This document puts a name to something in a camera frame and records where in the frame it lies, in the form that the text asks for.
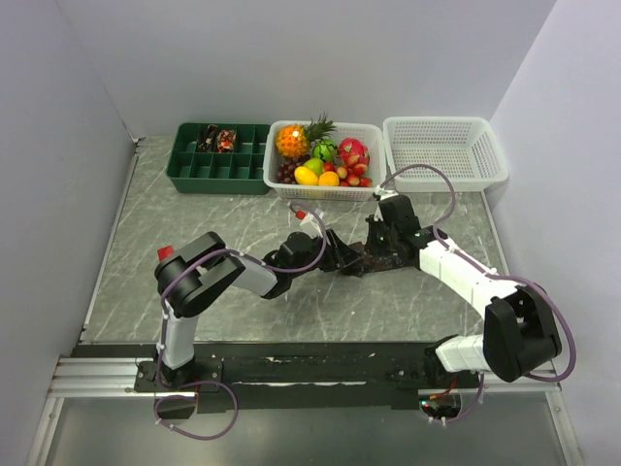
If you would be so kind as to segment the brown floral necktie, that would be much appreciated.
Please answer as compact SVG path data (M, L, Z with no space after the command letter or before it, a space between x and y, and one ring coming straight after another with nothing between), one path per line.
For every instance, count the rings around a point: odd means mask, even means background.
M362 243L351 244L350 247L358 254L357 259L341 269L344 276L361 278L371 273L386 272L407 267L419 268L417 252L397 248L369 250Z

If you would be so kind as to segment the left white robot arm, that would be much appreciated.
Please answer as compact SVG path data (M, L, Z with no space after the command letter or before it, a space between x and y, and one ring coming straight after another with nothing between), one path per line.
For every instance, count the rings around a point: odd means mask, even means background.
M355 274L363 247L344 243L331 229L311 236L294 232L276 250L255 259L228 249L214 232L185 247L157 251L154 276L163 303L162 331L156 344L157 378L172 390L193 381L194 341L199 315L227 289L236 287L263 299L288 291L295 278L318 269Z

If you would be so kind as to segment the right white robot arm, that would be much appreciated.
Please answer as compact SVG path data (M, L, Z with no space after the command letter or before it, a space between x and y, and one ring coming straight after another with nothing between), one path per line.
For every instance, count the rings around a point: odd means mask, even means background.
M479 335L449 336L427 350L426 380L448 385L458 372L491 372L511 383L562 350L550 304L530 284L502 280L444 232L424 227L406 195L377 189L366 254L375 268L413 267L440 281L483 320Z

